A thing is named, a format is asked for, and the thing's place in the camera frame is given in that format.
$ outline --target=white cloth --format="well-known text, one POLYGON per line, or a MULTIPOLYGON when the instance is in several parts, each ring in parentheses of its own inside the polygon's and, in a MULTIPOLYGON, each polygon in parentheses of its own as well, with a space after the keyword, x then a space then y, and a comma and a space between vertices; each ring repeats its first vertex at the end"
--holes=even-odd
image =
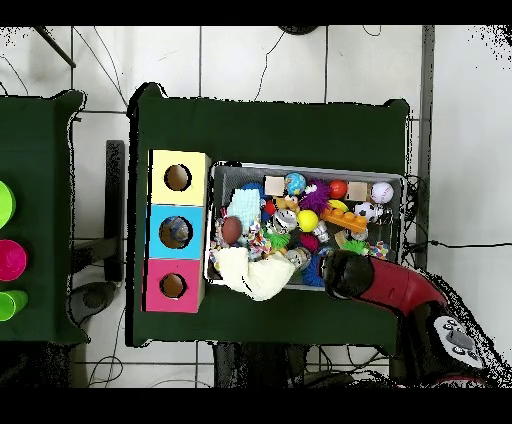
POLYGON ((268 300, 288 283, 295 266, 280 252, 258 262, 249 262, 244 247, 229 247, 214 252, 222 284, 245 293, 253 300, 268 300))

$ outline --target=red ball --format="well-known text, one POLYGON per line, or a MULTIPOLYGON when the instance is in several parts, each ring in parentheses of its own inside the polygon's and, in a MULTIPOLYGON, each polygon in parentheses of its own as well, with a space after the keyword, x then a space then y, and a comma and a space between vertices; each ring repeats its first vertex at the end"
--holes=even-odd
POLYGON ((263 209, 269 215, 274 215, 276 213, 276 205, 274 205, 272 200, 267 200, 267 203, 265 203, 265 207, 263 209))
POLYGON ((222 238, 227 244, 235 243, 242 235, 242 223, 237 216, 229 216, 222 224, 222 238))
POLYGON ((333 199, 341 199, 347 193, 347 183, 341 180, 333 180, 329 183, 330 196, 333 199))

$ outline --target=baseball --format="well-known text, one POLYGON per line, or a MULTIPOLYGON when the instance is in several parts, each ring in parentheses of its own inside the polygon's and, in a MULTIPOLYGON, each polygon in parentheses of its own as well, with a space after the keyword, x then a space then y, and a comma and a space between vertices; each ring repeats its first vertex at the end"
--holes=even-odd
POLYGON ((376 183, 372 186, 372 200, 375 203, 388 203, 393 198, 393 187, 389 183, 376 183))

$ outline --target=purple toy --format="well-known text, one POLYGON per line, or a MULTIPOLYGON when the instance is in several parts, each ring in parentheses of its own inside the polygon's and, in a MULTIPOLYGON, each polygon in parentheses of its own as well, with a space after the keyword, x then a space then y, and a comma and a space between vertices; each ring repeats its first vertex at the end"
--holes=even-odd
POLYGON ((320 215, 328 207, 330 190, 329 186, 323 181, 311 181, 311 184, 304 190, 306 194, 300 200, 300 208, 309 209, 320 215))

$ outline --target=round hole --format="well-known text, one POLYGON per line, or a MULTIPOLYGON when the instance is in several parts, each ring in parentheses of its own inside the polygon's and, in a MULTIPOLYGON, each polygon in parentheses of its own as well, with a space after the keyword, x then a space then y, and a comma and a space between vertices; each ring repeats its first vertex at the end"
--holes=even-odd
POLYGON ((182 216, 171 216, 163 220, 158 233, 165 247, 183 249, 192 239, 192 225, 182 216))
POLYGON ((173 191, 185 191, 190 187, 192 174, 185 165, 172 165, 165 171, 164 181, 173 191))
POLYGON ((168 274, 160 280, 160 291, 171 299, 178 299, 186 290, 185 279, 179 274, 168 274))

